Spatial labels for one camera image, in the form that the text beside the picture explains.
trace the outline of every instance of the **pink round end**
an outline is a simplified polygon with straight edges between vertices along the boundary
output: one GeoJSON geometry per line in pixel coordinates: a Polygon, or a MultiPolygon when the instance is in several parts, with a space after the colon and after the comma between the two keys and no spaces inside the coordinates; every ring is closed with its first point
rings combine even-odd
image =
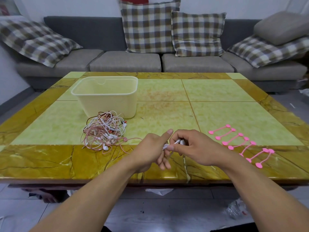
{"type": "Polygon", "coordinates": [[[263,167],[261,163],[255,163],[255,166],[258,167],[259,169],[263,167]]]}

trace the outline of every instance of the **brown and white checkered fabric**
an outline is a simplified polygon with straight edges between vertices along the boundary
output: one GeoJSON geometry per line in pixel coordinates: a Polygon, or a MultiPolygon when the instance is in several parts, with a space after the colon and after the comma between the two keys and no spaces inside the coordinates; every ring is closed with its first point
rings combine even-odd
{"type": "Polygon", "coordinates": [[[226,13],[172,13],[172,39],[176,57],[220,56],[224,53],[220,36],[226,13]]]}
{"type": "Polygon", "coordinates": [[[123,30],[132,53],[172,53],[171,13],[179,11],[180,0],[135,5],[119,1],[123,30]]]}
{"type": "Polygon", "coordinates": [[[309,51],[309,36],[275,46],[252,35],[231,46],[228,51],[246,60],[253,67],[259,68],[309,51]]]}
{"type": "Polygon", "coordinates": [[[53,67],[64,55],[82,46],[42,23],[6,20],[0,22],[0,39],[18,53],[53,67]]]}

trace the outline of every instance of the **person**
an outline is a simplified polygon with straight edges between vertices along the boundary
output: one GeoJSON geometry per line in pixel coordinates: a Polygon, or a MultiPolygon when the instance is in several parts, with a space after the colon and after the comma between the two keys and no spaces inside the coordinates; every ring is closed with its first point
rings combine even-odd
{"type": "Polygon", "coordinates": [[[170,129],[162,136],[147,134],[129,155],[83,186],[30,232],[100,232],[130,177],[148,170],[153,162],[162,170],[171,168],[170,151],[198,164],[221,168],[249,208],[260,232],[309,230],[309,210],[238,153],[196,130],[172,133],[170,129]],[[172,144],[162,150],[169,139],[174,143],[179,138],[187,145],[172,144]]]}

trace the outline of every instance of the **marble table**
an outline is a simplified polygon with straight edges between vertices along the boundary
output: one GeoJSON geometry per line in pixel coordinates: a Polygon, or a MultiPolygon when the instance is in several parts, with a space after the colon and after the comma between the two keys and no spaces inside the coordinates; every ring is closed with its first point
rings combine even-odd
{"type": "MultiPolygon", "coordinates": [[[[139,79],[137,111],[127,120],[126,137],[143,138],[149,132],[161,135],[168,128],[208,134],[230,124],[257,143],[244,152],[244,157],[252,157],[263,147],[275,150],[259,169],[263,174],[278,183],[309,182],[309,125],[241,74],[117,72],[71,72],[5,121],[0,126],[0,182],[23,187],[85,184],[125,156],[119,147],[106,155],[82,149],[80,137],[87,117],[70,93],[82,78],[118,75],[139,79]]],[[[138,142],[130,140],[124,149],[130,152],[138,142]]],[[[241,142],[235,139],[231,144],[241,142]]],[[[266,157],[262,153],[252,164],[266,157]]],[[[173,187],[230,183],[220,168],[199,165],[177,153],[171,157],[171,166],[161,171],[153,164],[148,171],[133,175],[129,184],[173,187]]]]}

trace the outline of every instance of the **hand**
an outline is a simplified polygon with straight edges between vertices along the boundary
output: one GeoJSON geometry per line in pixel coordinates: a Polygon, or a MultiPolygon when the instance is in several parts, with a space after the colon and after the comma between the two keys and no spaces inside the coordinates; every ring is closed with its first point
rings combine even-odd
{"type": "Polygon", "coordinates": [[[130,157],[134,158],[138,172],[147,171],[153,162],[156,162],[162,170],[171,168],[167,158],[164,157],[164,154],[165,156],[169,156],[170,152],[167,150],[163,151],[162,148],[172,133],[173,130],[169,129],[162,136],[147,134],[136,146],[131,152],[130,157]]]}
{"type": "Polygon", "coordinates": [[[187,145],[171,144],[166,150],[188,156],[201,165],[220,167],[231,154],[228,149],[197,130],[177,130],[170,143],[175,143],[179,138],[184,139],[187,145]]]}

